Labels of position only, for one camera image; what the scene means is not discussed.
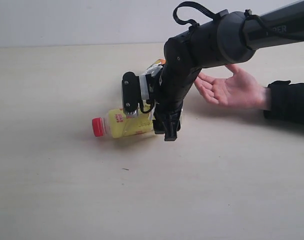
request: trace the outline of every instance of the white table surface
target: white table surface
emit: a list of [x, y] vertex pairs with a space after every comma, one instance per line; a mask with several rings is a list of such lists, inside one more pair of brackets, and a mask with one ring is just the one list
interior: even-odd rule
[[[161, 57], [162, 44], [0, 49], [0, 240], [304, 240], [304, 127], [193, 87], [177, 141], [94, 137], [123, 73]], [[242, 66], [265, 86], [304, 82], [304, 43]]]

